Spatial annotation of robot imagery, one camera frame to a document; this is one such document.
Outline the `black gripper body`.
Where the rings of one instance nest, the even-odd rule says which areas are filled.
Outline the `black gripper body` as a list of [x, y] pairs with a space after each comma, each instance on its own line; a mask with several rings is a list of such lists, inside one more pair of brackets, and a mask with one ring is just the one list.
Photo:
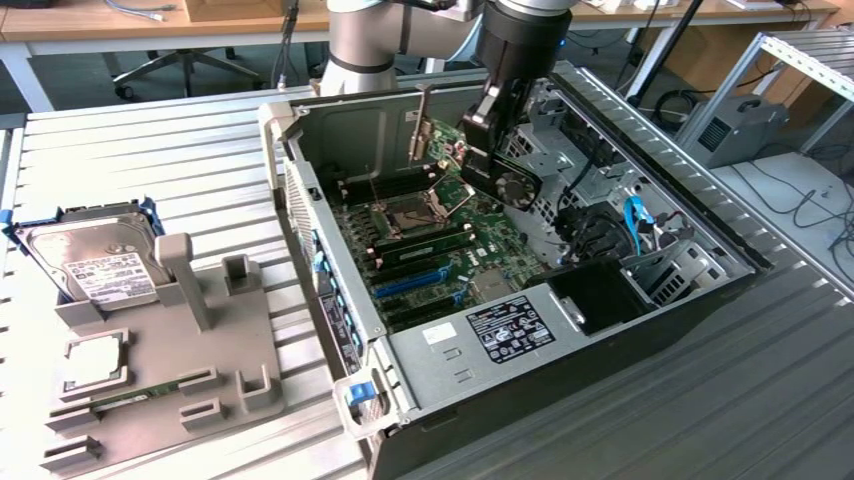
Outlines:
[[571, 1], [487, 1], [475, 57], [488, 72], [484, 92], [512, 96], [552, 69], [572, 20]]

